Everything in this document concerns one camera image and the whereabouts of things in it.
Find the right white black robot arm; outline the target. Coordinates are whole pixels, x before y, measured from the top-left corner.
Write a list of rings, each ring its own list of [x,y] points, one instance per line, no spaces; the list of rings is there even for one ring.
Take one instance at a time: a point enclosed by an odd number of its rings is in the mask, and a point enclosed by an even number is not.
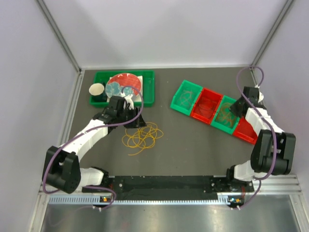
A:
[[[274,123],[261,103],[262,97],[259,87],[244,87],[241,97],[229,108],[257,137],[250,159],[227,169],[225,185],[230,191],[237,191],[253,179],[288,175],[292,169],[296,136]]]

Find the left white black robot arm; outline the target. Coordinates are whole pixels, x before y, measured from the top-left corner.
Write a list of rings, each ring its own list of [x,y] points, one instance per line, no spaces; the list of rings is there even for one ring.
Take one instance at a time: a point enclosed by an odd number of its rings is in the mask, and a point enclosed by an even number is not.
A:
[[[134,106],[129,98],[113,96],[103,111],[94,115],[84,129],[61,146],[51,146],[45,157],[42,173],[42,187],[55,191],[73,193],[77,188],[94,186],[98,191],[109,187],[107,172],[96,167],[81,168],[84,155],[101,139],[118,126],[127,129],[144,127],[141,112],[143,106]]]

